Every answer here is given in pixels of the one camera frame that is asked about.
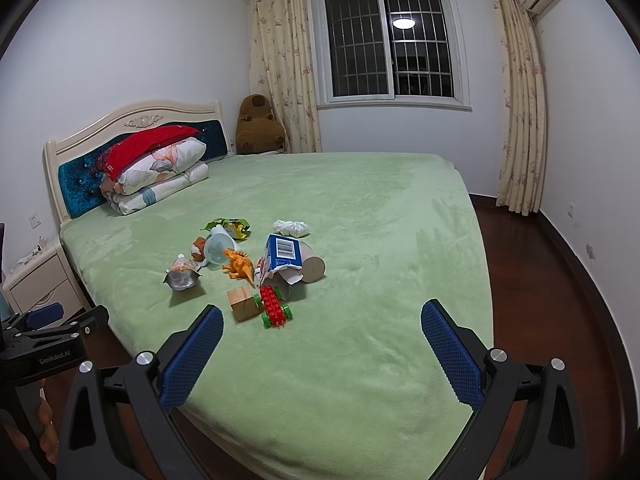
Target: green snack wrapper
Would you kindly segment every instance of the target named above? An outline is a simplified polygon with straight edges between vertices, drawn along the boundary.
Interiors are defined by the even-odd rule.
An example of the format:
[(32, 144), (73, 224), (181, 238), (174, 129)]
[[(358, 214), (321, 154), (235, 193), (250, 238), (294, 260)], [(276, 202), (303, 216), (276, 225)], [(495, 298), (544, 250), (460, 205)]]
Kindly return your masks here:
[(235, 240), (244, 240), (251, 233), (249, 222), (244, 218), (215, 218), (205, 227), (205, 231), (211, 231), (216, 225), (222, 225), (225, 231)]

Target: white wall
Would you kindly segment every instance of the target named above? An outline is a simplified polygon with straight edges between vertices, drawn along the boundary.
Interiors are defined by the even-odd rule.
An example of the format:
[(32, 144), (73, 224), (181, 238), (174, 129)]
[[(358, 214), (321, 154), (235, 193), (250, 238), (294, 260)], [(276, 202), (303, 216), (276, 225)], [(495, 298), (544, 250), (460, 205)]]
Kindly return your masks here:
[(497, 194), (504, 124), (497, 23), (491, 0), (455, 1), (473, 111), (396, 106), (322, 109), (323, 151), (436, 153), (456, 165), (469, 192)]
[[(57, 224), (46, 140), (115, 108), (166, 98), (222, 102), (235, 132), (249, 94), (248, 12), (241, 0), (40, 0), (0, 61), (0, 219), (4, 269)], [(42, 225), (32, 230), (29, 216)]]
[(638, 385), (640, 55), (604, 0), (559, 0), (538, 30), (549, 114), (542, 211), (600, 289)]

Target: wooden cube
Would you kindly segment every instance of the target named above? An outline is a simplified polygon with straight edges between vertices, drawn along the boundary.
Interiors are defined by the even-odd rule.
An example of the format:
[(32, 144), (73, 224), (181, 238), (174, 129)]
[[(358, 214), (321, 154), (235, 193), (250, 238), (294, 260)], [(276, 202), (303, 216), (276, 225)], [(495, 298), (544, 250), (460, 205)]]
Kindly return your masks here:
[(254, 295), (249, 285), (228, 290), (226, 296), (229, 298), (229, 304), (234, 311), (236, 320), (244, 321), (260, 314), (260, 308), (255, 304)]

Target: blue velvet headboard panel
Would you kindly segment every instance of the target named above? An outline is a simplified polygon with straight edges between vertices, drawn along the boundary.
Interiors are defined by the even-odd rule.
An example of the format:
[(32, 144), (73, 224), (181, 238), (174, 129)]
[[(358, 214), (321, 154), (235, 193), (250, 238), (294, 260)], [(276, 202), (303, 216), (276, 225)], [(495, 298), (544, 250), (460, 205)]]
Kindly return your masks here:
[[(228, 148), (220, 121), (212, 120), (196, 123), (172, 121), (162, 124), (162, 126), (172, 124), (184, 124), (200, 131), (200, 133), (194, 137), (207, 145), (207, 149), (200, 160), (212, 160), (227, 155)], [(132, 133), (135, 132), (113, 137), (109, 142), (105, 142), (103, 145), (85, 153), (83, 156), (79, 156), (60, 165), (58, 168), (58, 180), (60, 181), (62, 197), (65, 199), (66, 209), (69, 211), (71, 218), (78, 218), (80, 215), (91, 211), (94, 207), (98, 207), (105, 202), (104, 197), (100, 193), (102, 174), (91, 173), (90, 170), (94, 166), (98, 156), (104, 150), (120, 142), (122, 139), (129, 137)]]

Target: red toy car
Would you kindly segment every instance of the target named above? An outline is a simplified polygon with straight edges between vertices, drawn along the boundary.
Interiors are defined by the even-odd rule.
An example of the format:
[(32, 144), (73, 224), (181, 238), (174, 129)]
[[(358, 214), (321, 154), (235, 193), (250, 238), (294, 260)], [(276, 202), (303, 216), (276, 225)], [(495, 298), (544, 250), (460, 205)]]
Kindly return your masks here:
[(283, 303), (282, 306), (280, 306), (278, 300), (281, 299), (282, 294), (280, 293), (280, 289), (276, 287), (276, 289), (273, 290), (273, 288), (268, 285), (260, 287), (260, 294), (254, 295), (255, 303), (258, 307), (264, 309), (260, 315), (265, 328), (269, 328), (270, 326), (283, 326), (287, 322), (287, 319), (293, 319), (289, 305)]

